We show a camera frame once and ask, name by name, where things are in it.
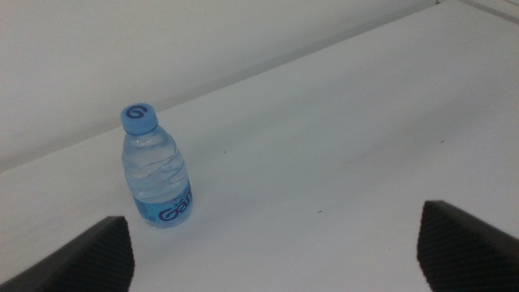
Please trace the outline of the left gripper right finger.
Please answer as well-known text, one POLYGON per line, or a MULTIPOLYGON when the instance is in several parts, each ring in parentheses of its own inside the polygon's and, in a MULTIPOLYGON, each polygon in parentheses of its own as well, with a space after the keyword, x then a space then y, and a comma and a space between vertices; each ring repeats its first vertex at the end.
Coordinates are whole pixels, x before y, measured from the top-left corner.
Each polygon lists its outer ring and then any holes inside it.
POLYGON ((422 207, 417 260, 433 291, 518 291, 518 239, 445 201, 422 207))

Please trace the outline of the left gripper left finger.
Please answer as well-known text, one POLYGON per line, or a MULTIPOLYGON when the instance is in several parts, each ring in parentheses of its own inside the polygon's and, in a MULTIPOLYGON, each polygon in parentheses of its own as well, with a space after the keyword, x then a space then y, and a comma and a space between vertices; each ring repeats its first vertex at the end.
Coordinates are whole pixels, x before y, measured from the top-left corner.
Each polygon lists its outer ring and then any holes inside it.
POLYGON ((135 259, 125 217, 106 217, 1 284, 4 292, 127 292, 135 259))

